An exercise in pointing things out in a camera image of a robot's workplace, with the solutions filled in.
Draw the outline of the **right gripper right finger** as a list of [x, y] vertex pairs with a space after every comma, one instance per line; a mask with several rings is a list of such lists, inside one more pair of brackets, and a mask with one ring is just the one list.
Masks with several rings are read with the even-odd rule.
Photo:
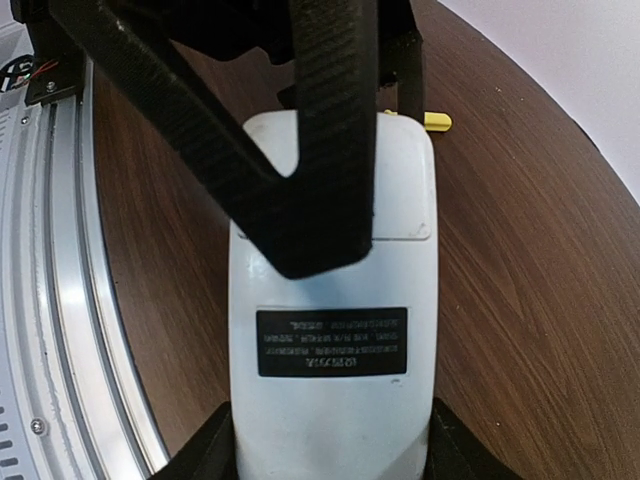
[[423, 38], [408, 0], [378, 1], [379, 83], [397, 85], [397, 112], [424, 122]]

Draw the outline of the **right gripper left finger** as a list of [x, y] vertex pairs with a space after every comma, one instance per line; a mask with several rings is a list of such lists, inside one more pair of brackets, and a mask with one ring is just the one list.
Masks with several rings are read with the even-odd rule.
[[375, 5], [293, 1], [298, 164], [279, 174], [155, 22], [106, 1], [53, 1], [53, 19], [177, 151], [284, 277], [372, 247]]

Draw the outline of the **yellow handled screwdriver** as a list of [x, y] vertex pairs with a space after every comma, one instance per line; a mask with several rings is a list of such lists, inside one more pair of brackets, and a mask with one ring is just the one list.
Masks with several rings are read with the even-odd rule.
[[410, 131], [423, 130], [426, 132], [445, 133], [453, 126], [452, 118], [443, 112], [419, 112], [416, 116], [402, 114], [399, 111], [386, 109], [379, 113], [379, 118], [385, 118], [391, 124], [407, 127]]

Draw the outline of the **white remote control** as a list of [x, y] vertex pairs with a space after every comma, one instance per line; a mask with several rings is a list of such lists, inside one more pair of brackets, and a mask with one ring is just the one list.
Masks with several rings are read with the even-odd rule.
[[432, 142], [377, 118], [373, 246], [360, 262], [281, 276], [229, 238], [229, 364], [242, 479], [419, 479], [438, 326]]

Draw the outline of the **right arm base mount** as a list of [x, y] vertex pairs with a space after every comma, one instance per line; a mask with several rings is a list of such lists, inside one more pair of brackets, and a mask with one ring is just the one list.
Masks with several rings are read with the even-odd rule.
[[42, 106], [81, 95], [86, 60], [82, 50], [56, 22], [49, 1], [13, 0], [13, 18], [26, 26], [34, 53], [34, 65], [23, 83], [27, 106]]

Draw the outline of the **front aluminium rail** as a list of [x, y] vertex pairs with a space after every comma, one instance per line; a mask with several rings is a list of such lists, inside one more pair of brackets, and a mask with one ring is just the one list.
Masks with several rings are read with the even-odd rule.
[[147, 479], [168, 454], [141, 386], [106, 254], [83, 86], [30, 105], [26, 29], [1, 30], [1, 475]]

